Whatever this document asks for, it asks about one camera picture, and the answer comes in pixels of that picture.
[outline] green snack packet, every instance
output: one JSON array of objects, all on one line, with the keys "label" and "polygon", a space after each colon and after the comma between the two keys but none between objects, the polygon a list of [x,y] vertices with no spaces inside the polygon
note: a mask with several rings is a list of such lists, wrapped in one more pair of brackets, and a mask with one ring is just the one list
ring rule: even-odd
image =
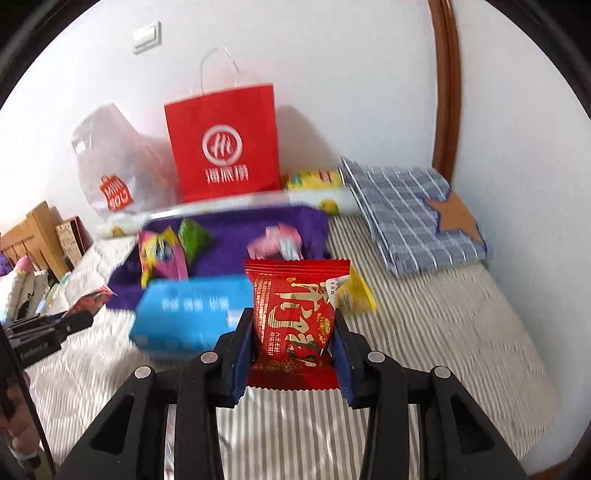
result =
[{"label": "green snack packet", "polygon": [[183,246],[187,266],[191,268],[193,261],[212,239],[212,234],[194,220],[184,218],[178,229],[178,239]]}]

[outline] blue checkered fabric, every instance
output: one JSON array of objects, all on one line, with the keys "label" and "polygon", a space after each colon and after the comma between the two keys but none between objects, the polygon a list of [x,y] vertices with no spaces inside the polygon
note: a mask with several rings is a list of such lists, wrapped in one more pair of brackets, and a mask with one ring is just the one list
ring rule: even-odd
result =
[{"label": "blue checkered fabric", "polygon": [[439,213],[424,201],[445,201],[449,195],[450,186],[437,170],[368,167],[346,158],[341,162],[343,181],[395,275],[457,267],[488,256],[486,244],[462,231],[438,231]]}]

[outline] human hand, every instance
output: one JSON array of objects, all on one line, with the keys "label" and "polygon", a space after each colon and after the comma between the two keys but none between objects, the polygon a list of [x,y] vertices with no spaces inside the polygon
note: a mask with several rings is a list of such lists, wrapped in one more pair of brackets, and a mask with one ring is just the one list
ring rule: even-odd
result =
[{"label": "human hand", "polygon": [[[31,379],[25,372],[22,375],[29,386]],[[8,432],[12,437],[12,448],[15,452],[30,455],[39,447],[39,434],[18,384],[8,388],[7,396],[14,403],[15,412],[8,420],[0,411],[0,431]]]}]

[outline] white logo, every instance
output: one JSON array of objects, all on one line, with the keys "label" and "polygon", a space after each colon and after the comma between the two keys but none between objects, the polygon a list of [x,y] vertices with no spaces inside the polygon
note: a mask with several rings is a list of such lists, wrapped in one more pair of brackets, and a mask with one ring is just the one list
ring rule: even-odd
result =
[{"label": "white logo", "polygon": [[227,167],[242,154],[242,139],[228,125],[214,125],[203,136],[203,154],[214,165]]}]

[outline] blue box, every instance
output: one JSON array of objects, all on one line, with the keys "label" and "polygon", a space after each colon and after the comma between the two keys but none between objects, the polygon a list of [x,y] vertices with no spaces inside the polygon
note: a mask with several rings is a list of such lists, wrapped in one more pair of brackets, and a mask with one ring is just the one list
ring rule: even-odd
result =
[{"label": "blue box", "polygon": [[252,284],[244,275],[152,280],[129,339],[153,359],[191,359],[233,332],[252,303]]}]

